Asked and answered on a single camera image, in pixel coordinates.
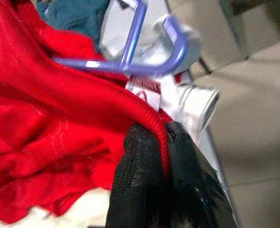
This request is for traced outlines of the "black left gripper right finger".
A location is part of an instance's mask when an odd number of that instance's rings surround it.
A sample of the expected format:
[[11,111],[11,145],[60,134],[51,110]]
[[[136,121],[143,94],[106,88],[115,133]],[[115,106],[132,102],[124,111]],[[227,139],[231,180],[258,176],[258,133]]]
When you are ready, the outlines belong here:
[[233,211],[217,174],[183,125],[166,124],[171,165],[172,228],[235,228]]

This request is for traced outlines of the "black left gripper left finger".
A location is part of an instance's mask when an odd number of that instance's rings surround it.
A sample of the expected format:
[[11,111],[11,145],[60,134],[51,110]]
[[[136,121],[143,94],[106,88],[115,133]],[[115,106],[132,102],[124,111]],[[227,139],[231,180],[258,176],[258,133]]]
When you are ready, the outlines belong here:
[[125,153],[115,170],[107,228],[168,228],[168,187],[158,139],[135,123],[124,138]]

